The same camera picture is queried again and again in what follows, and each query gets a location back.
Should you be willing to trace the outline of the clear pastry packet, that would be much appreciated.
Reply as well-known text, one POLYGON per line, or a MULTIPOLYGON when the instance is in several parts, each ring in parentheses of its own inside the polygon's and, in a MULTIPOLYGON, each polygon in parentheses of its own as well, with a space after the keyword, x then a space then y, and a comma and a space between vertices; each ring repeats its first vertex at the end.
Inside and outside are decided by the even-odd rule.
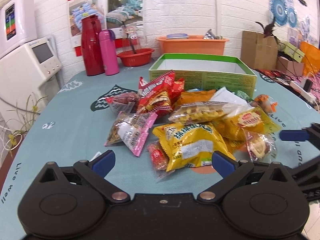
POLYGON ((272 162, 278 151, 275 141, 269 134, 260 134, 244 130, 246 148, 251 161, 272 162))

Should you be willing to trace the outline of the yellow biscuit bag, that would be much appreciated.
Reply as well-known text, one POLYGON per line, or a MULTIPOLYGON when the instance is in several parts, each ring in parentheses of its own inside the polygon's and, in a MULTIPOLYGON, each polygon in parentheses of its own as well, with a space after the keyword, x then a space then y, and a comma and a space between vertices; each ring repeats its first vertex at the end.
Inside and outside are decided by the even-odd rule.
POLYGON ((245 140, 244 131, 269 134, 281 130, 260 107, 213 120, 212 124, 223 137, 232 141, 245 140))

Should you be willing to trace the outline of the large yellow snack bag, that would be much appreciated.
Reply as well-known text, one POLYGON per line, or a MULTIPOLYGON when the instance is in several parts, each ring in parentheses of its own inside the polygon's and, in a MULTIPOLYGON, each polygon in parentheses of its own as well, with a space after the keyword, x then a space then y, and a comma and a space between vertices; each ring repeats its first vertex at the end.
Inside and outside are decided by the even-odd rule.
POLYGON ((152 131, 168 156, 166 171, 184 167, 203 167, 212 163, 212 154, 219 151, 235 160, 227 145, 211 123, 183 125, 179 123, 157 126, 152 131))

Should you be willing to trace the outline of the pink nut snack bag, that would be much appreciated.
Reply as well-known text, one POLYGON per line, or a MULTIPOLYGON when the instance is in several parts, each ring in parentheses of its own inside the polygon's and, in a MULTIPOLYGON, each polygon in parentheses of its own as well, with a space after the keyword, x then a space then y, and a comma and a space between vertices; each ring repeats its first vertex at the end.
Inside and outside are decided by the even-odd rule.
POLYGON ((110 129, 105 146, 123 142, 133 155, 139 157, 157 116, 156 113, 120 112, 110 129))

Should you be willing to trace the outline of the small red sausage packet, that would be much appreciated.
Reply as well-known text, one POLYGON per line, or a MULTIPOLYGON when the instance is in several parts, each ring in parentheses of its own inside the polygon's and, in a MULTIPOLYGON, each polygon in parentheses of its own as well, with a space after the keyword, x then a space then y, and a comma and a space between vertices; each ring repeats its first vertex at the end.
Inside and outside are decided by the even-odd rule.
POLYGON ((147 146, 153 168, 157 171, 165 171, 168 166, 168 156, 164 153, 159 141, 151 142, 147 146))

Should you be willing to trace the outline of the clear yellow puffs bag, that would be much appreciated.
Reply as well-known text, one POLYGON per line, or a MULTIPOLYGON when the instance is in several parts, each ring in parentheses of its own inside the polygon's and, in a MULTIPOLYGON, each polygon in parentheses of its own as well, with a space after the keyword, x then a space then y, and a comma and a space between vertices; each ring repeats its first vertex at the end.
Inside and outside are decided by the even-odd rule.
POLYGON ((242 107, 242 105, 219 101, 183 104, 172 112, 168 120, 183 125, 210 122, 231 113, 239 107, 242 107))

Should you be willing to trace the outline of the white plain snack bag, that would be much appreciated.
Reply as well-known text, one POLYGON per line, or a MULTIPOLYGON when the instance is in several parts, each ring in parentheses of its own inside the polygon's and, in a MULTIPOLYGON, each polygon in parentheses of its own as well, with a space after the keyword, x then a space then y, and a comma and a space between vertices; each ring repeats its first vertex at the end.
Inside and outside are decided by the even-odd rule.
POLYGON ((246 100, 228 91, 226 87, 222 87, 218 91, 216 91, 209 101, 234 103, 236 105, 244 107, 245 110, 253 108, 249 103, 247 103, 246 100))

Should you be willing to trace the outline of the red dates clear bag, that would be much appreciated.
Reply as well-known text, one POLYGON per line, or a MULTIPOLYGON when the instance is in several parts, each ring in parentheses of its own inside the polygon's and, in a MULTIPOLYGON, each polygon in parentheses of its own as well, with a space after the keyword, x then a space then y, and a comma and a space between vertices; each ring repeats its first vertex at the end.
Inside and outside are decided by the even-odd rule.
POLYGON ((115 114, 120 112, 135 113, 140 100, 136 92, 125 92, 114 96, 109 96, 106 99, 111 111, 115 114))

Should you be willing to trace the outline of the orange chip bag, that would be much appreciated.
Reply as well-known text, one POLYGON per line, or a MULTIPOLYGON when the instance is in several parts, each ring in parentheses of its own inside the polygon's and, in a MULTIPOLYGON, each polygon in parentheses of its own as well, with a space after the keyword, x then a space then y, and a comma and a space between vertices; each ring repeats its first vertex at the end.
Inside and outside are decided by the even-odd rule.
POLYGON ((194 102, 209 101, 215 94, 216 90, 196 91, 196 92, 182 92, 176 101, 177 105, 189 104, 194 102))

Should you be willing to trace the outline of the red striped chip bag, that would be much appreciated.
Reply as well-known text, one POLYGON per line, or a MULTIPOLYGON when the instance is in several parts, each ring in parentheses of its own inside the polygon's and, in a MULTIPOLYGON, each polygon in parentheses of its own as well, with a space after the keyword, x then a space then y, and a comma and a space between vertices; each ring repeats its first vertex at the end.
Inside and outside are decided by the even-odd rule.
POLYGON ((175 73, 171 70, 140 87, 137 113, 156 113, 158 116, 165 116, 171 113, 174 81, 175 73))

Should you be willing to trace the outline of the orange cookie bag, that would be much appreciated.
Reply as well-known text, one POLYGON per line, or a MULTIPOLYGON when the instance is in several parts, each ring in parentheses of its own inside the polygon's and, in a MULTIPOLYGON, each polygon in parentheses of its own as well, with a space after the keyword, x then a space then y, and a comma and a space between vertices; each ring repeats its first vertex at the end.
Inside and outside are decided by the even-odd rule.
POLYGON ((260 94, 249 103, 252 107, 261 107, 266 114, 276 112, 276 106, 278 103, 274 99, 266 94, 260 94))

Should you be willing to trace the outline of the red snack bag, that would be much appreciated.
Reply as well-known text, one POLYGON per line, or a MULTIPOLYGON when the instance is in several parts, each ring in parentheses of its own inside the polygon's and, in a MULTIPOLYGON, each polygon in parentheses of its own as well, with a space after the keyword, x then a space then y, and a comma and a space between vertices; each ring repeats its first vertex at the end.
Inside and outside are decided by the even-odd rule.
POLYGON ((180 78, 177 81, 173 82, 172 88, 170 89, 169 93, 172 105, 178 100, 178 98, 181 96, 181 93, 184 91, 184 84, 184 78, 180 78))

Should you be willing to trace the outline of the white power strip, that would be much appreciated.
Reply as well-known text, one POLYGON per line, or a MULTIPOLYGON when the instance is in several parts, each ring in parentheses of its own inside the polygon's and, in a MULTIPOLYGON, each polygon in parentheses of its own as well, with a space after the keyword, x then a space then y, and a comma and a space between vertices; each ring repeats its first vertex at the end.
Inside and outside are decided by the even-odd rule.
POLYGON ((315 103, 316 102, 316 97, 305 91, 298 82, 296 81, 290 81, 290 87, 293 88, 295 91, 299 93, 307 102, 309 103, 315 103))

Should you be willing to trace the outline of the brown cardboard box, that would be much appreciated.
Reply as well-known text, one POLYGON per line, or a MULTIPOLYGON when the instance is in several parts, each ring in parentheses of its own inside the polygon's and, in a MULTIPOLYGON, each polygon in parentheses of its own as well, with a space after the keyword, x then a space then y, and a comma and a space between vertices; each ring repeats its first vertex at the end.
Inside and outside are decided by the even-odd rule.
POLYGON ((274 70, 278 58, 278 45, 273 37, 252 31, 242 32, 241 61, 252 69, 274 70))

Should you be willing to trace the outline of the white screen appliance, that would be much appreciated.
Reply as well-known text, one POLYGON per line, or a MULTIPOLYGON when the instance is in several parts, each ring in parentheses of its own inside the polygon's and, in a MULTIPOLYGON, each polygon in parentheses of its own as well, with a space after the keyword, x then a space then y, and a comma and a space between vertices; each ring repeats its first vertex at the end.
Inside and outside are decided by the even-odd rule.
POLYGON ((62 64, 53 37, 28 42, 1 59, 1 117, 10 130, 28 130, 60 86, 62 64))

